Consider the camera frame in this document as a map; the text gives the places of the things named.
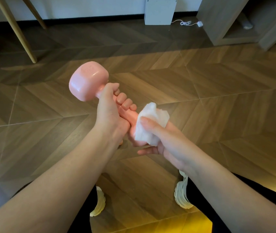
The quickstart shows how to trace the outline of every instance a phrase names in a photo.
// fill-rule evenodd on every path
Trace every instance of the pink dumbbell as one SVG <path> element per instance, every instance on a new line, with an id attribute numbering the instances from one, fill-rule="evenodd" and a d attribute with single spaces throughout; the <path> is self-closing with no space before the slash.
<path id="1" fill-rule="evenodd" d="M 87 62 L 73 73 L 69 82 L 70 92 L 80 101 L 89 101 L 95 97 L 100 98 L 104 86 L 108 83 L 109 73 L 97 62 Z M 138 114 L 130 109 L 124 110 L 121 105 L 117 104 L 119 115 L 126 119 L 132 126 L 130 136 L 135 138 L 135 128 Z M 137 145 L 143 146 L 145 142 L 137 141 Z"/>

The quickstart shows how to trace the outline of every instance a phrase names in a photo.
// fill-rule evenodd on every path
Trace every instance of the power cord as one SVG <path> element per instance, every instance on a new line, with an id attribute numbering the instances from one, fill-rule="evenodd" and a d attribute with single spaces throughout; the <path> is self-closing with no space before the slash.
<path id="1" fill-rule="evenodd" d="M 197 24 L 198 27 L 202 27 L 203 26 L 203 23 L 201 21 L 198 21 L 197 23 L 191 24 L 192 21 L 184 22 L 182 19 L 177 19 L 175 21 L 172 21 L 171 23 L 174 23 L 176 21 L 181 21 L 180 25 L 185 25 L 185 26 L 192 26 L 192 25 L 195 25 L 195 24 Z"/>

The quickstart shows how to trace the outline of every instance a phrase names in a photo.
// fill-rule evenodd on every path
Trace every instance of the hand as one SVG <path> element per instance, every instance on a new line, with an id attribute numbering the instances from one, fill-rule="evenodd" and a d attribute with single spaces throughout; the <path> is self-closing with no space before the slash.
<path id="1" fill-rule="evenodd" d="M 112 140 L 117 144 L 121 142 L 130 127 L 129 122 L 119 116 L 117 105 L 113 100 L 113 94 L 119 94 L 117 95 L 117 100 L 123 101 L 124 95 L 119 93 L 118 87 L 119 83 L 108 83 L 104 87 L 98 103 L 95 125 L 102 133 L 112 137 Z M 125 99 L 122 104 L 126 102 L 125 107 L 129 108 L 132 105 L 132 101 L 130 104 L 128 100 Z"/>
<path id="2" fill-rule="evenodd" d="M 146 117 L 141 117 L 140 121 L 144 129 L 159 137 L 161 141 L 158 146 L 150 146 L 137 153 L 139 155 L 162 154 L 172 165 L 184 171 L 189 163 L 189 153 L 196 145 L 190 142 L 170 121 L 165 128 Z"/>

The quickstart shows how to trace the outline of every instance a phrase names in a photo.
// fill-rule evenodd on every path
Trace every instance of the finger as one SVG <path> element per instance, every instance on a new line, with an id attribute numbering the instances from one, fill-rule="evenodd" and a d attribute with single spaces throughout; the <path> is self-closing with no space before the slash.
<path id="1" fill-rule="evenodd" d="M 131 106 L 129 106 L 129 108 L 132 111 L 136 111 L 137 110 L 137 105 L 136 104 L 132 104 Z"/>
<path id="2" fill-rule="evenodd" d="M 107 83 L 102 91 L 101 97 L 113 97 L 113 93 L 118 90 L 119 83 Z"/>
<path id="3" fill-rule="evenodd" d="M 144 129 L 146 129 L 148 132 L 153 133 L 161 140 L 165 137 L 167 138 L 167 136 L 169 137 L 169 132 L 152 119 L 141 117 L 140 123 L 144 127 Z"/>
<path id="4" fill-rule="evenodd" d="M 146 154 L 159 154 L 158 148 L 156 146 L 150 146 L 147 148 L 144 148 L 142 150 L 138 150 L 138 155 L 146 155 Z"/>
<path id="5" fill-rule="evenodd" d="M 127 98 L 124 103 L 122 104 L 122 107 L 124 110 L 128 110 L 129 107 L 133 104 L 133 101 L 130 98 Z"/>
<path id="6" fill-rule="evenodd" d="M 117 99 L 116 99 L 116 102 L 121 105 L 124 103 L 124 101 L 126 100 L 127 98 L 127 95 L 123 92 L 121 92 L 118 96 L 117 96 Z"/>
<path id="7" fill-rule="evenodd" d="M 115 92 L 114 92 L 114 95 L 118 96 L 120 94 L 120 90 L 117 89 Z"/>

